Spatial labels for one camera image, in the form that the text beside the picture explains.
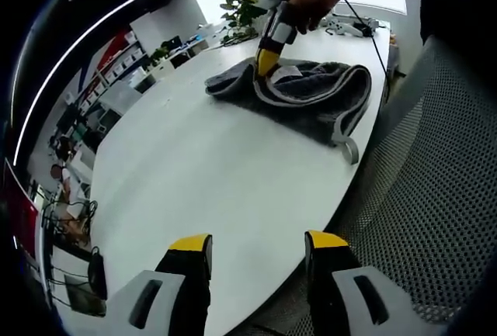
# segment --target shelf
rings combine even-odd
[[[90,79],[90,81],[88,81],[88,84],[86,84],[86,88],[82,89],[79,93],[78,93],[78,97],[76,97],[75,99],[75,102],[77,102],[85,93],[86,93],[86,89],[88,89],[88,87],[90,86],[90,84],[92,84],[92,81],[95,80],[96,78],[98,78],[99,76],[97,74],[94,74],[92,76],[92,78]]]
[[[129,66],[127,66],[126,68],[123,69],[123,71],[117,75],[116,79],[113,80],[112,82],[108,82],[109,85],[112,85],[114,82],[116,82],[117,80],[120,79],[120,77],[126,73],[126,71],[128,71],[129,69],[131,69],[139,60],[141,60],[143,57],[145,57],[147,54],[146,53],[143,53],[140,57],[138,57],[138,59],[136,59],[135,61],[133,61],[132,64],[130,64]]]
[[[119,58],[121,55],[123,55],[124,53],[126,53],[133,45],[136,45],[138,43],[138,40],[136,40],[134,43],[130,43],[127,47],[125,47],[124,49],[122,49],[119,53],[117,53],[116,55],[114,55],[114,57],[108,61],[107,63],[105,63],[103,65],[102,68],[99,69],[99,72],[102,74],[103,73],[103,70],[105,70],[106,68],[108,68],[111,64],[113,64],[117,58]]]

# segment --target office desk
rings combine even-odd
[[[165,77],[167,74],[171,73],[171,71],[174,71],[177,68],[172,63],[173,59],[175,59],[180,55],[186,55],[188,59],[192,59],[202,50],[205,50],[208,47],[209,44],[205,39],[193,41],[187,47],[184,47],[183,49],[176,51],[174,54],[161,61],[157,67],[155,67],[151,72],[149,72],[149,74],[152,74],[155,80],[159,80],[160,78]]]
[[[88,146],[81,143],[76,155],[66,163],[66,166],[79,177],[81,182],[91,185],[94,164],[95,153]]]
[[[389,36],[375,36],[385,64]],[[110,131],[94,167],[92,243],[109,296],[154,270],[180,237],[213,234],[206,336],[230,331],[279,288],[304,257],[304,232],[328,224],[357,170],[338,148],[205,94],[207,78],[253,56],[258,42],[204,51],[174,70]],[[362,157],[384,87],[371,40],[320,29],[283,56],[370,69],[368,108],[352,134]]]

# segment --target white device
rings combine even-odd
[[[325,17],[325,20],[328,29],[334,31],[337,35],[349,33],[356,37],[365,37],[368,34],[363,32],[361,29],[356,28],[354,24],[359,23],[361,26],[364,25],[365,27],[368,27],[371,32],[374,32],[376,28],[380,26],[380,23],[376,19],[360,18],[360,20],[358,20],[355,16],[345,16],[335,14],[334,12],[330,12]]]
[[[74,103],[75,97],[72,95],[72,93],[67,93],[64,96],[64,101],[65,101],[66,105],[70,106],[71,104]]]

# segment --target computer monitor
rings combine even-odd
[[[165,41],[162,45],[166,46],[168,50],[174,50],[182,46],[181,39],[179,36],[173,37],[169,41]]]
[[[120,120],[121,115],[119,113],[114,112],[109,109],[99,121],[99,128],[97,129],[99,132],[107,134],[110,130],[116,125],[116,123]]]
[[[62,133],[67,133],[78,118],[79,118],[79,109],[73,103],[69,105],[67,109],[64,111],[64,114],[57,122],[57,128]]]

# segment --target white wall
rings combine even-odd
[[[102,58],[102,55],[107,50],[107,47],[109,46],[111,41],[112,40],[106,43],[93,55],[89,63],[89,69],[86,73],[85,84],[83,86],[86,87],[89,79],[93,76],[93,72],[95,71],[97,64]],[[45,119],[45,123],[43,124],[41,131],[38,134],[35,147],[28,162],[27,171],[33,176],[36,182],[38,182],[44,189],[50,192],[57,191],[57,181],[55,181],[50,176],[50,168],[56,159],[52,158],[49,155],[50,152],[48,148],[48,141],[50,137],[54,135],[57,122],[62,117],[64,111],[67,108],[67,105],[64,101],[65,95],[67,93],[71,93],[75,98],[78,97],[78,86],[81,73],[82,71],[79,70],[69,81],[69,84],[65,87],[64,91],[61,93],[54,106],[52,107],[52,110]]]
[[[145,14],[130,25],[150,55],[163,41],[175,36],[187,41],[206,22],[197,0],[171,0],[167,6]]]
[[[420,0],[405,0],[407,14],[393,12],[388,9],[374,6],[361,5],[352,2],[353,8],[359,16],[385,20],[391,24],[391,31],[397,37],[400,53],[399,70],[405,74],[411,71],[412,65],[421,53],[422,41],[419,35],[419,4]],[[349,7],[345,3],[339,3],[335,7],[338,14],[350,14]]]

